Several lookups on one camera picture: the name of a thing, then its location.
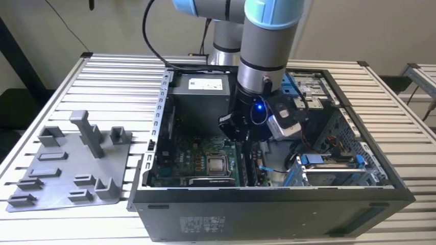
wall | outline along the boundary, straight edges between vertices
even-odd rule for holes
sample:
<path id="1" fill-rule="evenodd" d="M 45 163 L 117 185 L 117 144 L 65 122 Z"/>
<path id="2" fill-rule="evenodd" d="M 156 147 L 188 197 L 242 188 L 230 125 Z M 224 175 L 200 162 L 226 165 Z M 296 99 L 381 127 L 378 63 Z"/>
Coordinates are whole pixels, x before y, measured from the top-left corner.
<path id="1" fill-rule="evenodd" d="M 148 0 L 49 0 L 92 52 L 150 54 L 141 37 Z M 365 60 L 382 75 L 397 75 L 408 62 L 436 63 L 434 0 L 312 0 L 294 49 L 296 59 Z M 70 70 L 82 46 L 44 0 L 1 0 L 0 16 L 48 87 Z M 197 52 L 204 20 L 157 0 L 148 33 L 161 54 Z M 210 49 L 210 25 L 205 50 Z"/>
<path id="2" fill-rule="evenodd" d="M 24 84 L 0 52 L 0 94 L 9 88 L 24 88 Z"/>
<path id="3" fill-rule="evenodd" d="M 49 2 L 92 52 L 150 54 L 141 34 L 148 0 L 96 1 L 93 11 L 89 11 L 88 0 Z M 49 88 L 56 88 L 85 51 L 84 47 L 44 0 L 1 0 L 0 16 L 41 81 Z M 146 20 L 150 43 L 162 55 L 198 52 L 202 19 L 178 13 L 170 0 L 157 0 Z M 212 33 L 213 27 L 209 28 L 206 50 Z"/>
<path id="4" fill-rule="evenodd" d="M 313 0 L 296 59 L 364 60 L 381 75 L 436 64 L 434 0 Z"/>

metal table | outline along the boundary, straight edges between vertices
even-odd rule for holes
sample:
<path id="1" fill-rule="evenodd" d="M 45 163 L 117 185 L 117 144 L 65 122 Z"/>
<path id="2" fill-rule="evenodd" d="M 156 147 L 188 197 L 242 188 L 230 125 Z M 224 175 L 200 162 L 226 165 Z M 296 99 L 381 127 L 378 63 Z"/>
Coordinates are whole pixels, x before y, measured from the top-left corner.
<path id="1" fill-rule="evenodd" d="M 408 76 L 432 99 L 436 100 L 436 65 L 409 63 L 402 76 Z"/>
<path id="2" fill-rule="evenodd" d="M 202 57 L 166 57 L 169 62 L 204 64 Z M 290 60 L 288 67 L 328 69 L 365 126 L 388 156 L 416 202 L 368 233 L 346 240 L 273 240 L 221 244 L 434 244 L 436 136 L 369 67 L 357 62 Z M 140 154 L 145 151 L 164 65 L 156 57 L 93 54 L 80 58 L 22 138 L 0 165 L 0 241 L 10 244 L 152 244 L 126 198 Z M 44 125 L 73 132 L 72 110 L 88 110 L 100 130 L 133 131 L 122 199 L 116 205 L 17 212 L 5 211 L 14 182 L 40 147 Z"/>

open computer tower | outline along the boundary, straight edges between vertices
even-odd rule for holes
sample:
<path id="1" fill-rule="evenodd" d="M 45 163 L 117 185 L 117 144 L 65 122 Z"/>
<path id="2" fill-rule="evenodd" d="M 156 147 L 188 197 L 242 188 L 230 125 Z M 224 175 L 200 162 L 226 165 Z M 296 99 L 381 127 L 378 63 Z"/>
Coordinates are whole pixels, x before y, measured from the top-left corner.
<path id="1" fill-rule="evenodd" d="M 165 70 L 129 197 L 153 241 L 356 237 L 413 202 L 326 70 L 286 69 L 298 133 L 241 144 L 218 128 L 237 67 L 184 66 L 205 72 Z"/>

power supply label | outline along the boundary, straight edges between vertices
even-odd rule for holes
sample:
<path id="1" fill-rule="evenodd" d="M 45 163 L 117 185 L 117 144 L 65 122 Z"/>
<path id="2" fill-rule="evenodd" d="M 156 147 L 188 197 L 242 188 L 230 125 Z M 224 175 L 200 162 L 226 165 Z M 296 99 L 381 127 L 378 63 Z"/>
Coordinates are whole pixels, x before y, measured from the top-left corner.
<path id="1" fill-rule="evenodd" d="M 222 90 L 221 79 L 190 78 L 188 89 Z"/>

gray plastic holder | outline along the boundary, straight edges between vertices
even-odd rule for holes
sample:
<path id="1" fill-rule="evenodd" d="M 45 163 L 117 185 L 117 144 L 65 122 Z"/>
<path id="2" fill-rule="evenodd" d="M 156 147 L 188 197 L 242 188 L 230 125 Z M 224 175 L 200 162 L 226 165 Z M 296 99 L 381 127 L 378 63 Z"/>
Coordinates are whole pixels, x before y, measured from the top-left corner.
<path id="1" fill-rule="evenodd" d="M 8 212 L 118 202 L 132 132 L 122 127 L 100 132 L 86 118 L 86 111 L 73 111 L 70 120 L 81 133 L 42 129 L 40 149 L 6 200 Z"/>

